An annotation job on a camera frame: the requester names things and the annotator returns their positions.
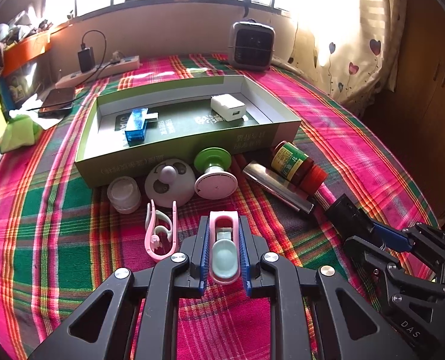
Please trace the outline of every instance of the power strip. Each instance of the power strip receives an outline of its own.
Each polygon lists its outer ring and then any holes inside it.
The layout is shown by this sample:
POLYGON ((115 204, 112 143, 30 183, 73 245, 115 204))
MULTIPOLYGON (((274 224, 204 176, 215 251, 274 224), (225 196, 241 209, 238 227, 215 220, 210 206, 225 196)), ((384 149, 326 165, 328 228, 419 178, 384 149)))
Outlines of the power strip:
MULTIPOLYGON (((104 69, 101 74, 98 76, 98 73, 95 73, 89 80, 87 80, 87 83, 90 83, 91 81, 94 81, 97 79, 103 79, 104 77, 112 76, 114 74, 121 74, 125 73, 127 71, 135 71, 136 69, 139 69, 141 66, 139 62, 139 56, 133 56, 130 58, 123 58, 121 59, 121 62, 117 64, 112 64, 108 66, 107 68, 104 68, 110 64, 110 62, 103 64, 101 66, 101 70, 104 69)), ((96 66, 94 69, 86 72, 81 73, 78 71, 77 73, 69 74, 67 76, 62 77, 59 81, 56 83, 56 89, 61 88, 70 88, 72 86, 78 86, 80 83, 82 83, 87 77, 89 77, 91 74, 96 72, 98 66, 96 66)))

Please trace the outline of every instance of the cabinet handle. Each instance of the cabinet handle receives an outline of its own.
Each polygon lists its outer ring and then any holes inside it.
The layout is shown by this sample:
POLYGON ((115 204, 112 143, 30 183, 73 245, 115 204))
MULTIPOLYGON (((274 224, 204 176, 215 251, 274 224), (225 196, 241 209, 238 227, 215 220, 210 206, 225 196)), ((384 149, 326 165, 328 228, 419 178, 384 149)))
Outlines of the cabinet handle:
POLYGON ((441 63, 438 62, 437 66, 435 67, 434 75, 433 75, 433 81, 436 81, 437 75, 439 74, 439 68, 441 67, 441 63))
POLYGON ((445 87, 445 72, 444 72, 444 76, 442 78, 442 83, 441 83, 441 88, 445 87))

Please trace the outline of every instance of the smartphone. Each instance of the smartphone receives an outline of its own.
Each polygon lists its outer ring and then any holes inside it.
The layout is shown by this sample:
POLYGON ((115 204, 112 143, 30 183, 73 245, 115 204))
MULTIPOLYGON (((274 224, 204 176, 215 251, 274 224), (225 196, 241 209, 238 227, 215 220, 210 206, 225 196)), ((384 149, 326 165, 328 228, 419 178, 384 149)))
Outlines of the smartphone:
POLYGON ((71 113, 75 87, 53 89, 39 108, 39 117, 60 118, 71 113))

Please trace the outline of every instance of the table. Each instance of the table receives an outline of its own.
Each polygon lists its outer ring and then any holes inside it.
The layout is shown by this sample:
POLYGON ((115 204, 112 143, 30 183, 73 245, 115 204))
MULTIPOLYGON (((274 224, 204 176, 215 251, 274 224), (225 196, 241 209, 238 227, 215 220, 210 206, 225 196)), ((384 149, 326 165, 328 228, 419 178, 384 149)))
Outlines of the table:
MULTIPOLYGON (((320 206, 314 217, 296 216, 241 179, 239 189, 225 200, 195 196, 179 208, 180 241, 195 234, 200 216, 211 210, 237 210, 272 251, 307 268, 333 266, 376 307, 370 281, 354 271, 323 208, 346 193, 373 218, 395 228, 416 221, 437 226, 411 177, 355 116, 291 73, 278 68, 235 71, 221 63, 224 59, 149 59, 137 71, 101 79, 77 102, 70 117, 44 132, 36 145, 3 157, 0 342, 12 358, 25 359, 115 269, 137 271, 154 264, 144 252, 145 205, 134 214, 119 215, 109 204, 107 188, 90 190, 74 165, 88 105, 100 93, 163 80, 245 74, 301 117, 294 142, 329 174, 317 193, 320 206)), ((418 260, 398 257, 409 273, 428 276, 428 268, 418 260)), ((202 300, 181 300, 178 358, 268 359, 269 323, 269 302, 248 299, 241 281, 225 287, 209 281, 202 300)))

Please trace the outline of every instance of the balloon pattern curtain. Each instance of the balloon pattern curtain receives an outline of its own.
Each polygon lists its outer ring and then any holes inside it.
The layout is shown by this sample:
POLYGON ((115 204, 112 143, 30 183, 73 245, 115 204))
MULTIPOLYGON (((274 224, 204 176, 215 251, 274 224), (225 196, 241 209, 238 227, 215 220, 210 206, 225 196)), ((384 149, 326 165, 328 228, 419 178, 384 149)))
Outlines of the balloon pattern curtain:
POLYGON ((356 115, 394 90, 407 0, 294 0, 290 64, 356 115))

